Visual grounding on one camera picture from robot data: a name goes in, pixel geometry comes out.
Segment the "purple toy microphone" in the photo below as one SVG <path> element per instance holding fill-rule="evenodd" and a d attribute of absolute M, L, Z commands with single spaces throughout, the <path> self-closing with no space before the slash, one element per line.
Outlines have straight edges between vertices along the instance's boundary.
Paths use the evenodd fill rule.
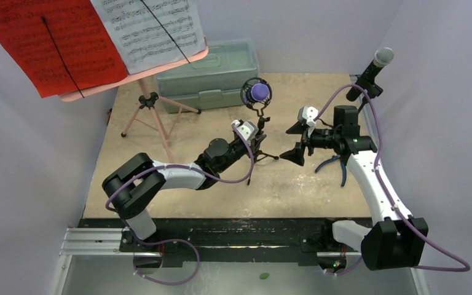
<path fill-rule="evenodd" d="M 266 84 L 254 84 L 250 89 L 249 97 L 253 102 L 262 102 L 270 95 L 269 87 Z"/>

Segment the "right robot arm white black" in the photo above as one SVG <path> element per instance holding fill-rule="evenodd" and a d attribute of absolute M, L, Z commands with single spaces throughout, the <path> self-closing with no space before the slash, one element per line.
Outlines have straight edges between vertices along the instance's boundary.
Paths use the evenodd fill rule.
<path fill-rule="evenodd" d="M 369 270 L 416 267 L 422 257 L 428 224 L 415 218 L 402 204 L 384 172 L 376 162 L 377 146 L 373 139 L 361 135 L 358 109 L 350 105 L 334 108 L 332 128 L 316 127 L 318 110 L 304 106 L 288 134 L 301 136 L 295 147 L 282 153 L 281 159 L 304 165 L 304 155 L 316 148 L 332 149 L 342 166 L 353 175 L 367 202 L 372 228 L 344 219 L 326 222 L 320 234 L 321 244 L 335 250 L 342 244 L 358 250 Z"/>

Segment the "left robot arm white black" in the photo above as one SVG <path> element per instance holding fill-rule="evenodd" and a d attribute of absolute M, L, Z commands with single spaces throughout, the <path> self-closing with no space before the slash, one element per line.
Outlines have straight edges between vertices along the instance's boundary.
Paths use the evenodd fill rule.
<path fill-rule="evenodd" d="M 111 173 L 102 182 L 108 196 L 106 209 L 125 221 L 135 236 L 135 244 L 152 251 L 159 242 L 157 227 L 147 206 L 162 190 L 192 189 L 202 191 L 223 182 L 220 174 L 247 155 L 254 165 L 258 149 L 266 138 L 262 126 L 250 121 L 231 123 L 234 139 L 211 140 L 207 148 L 191 163 L 164 163 L 140 152 Z"/>

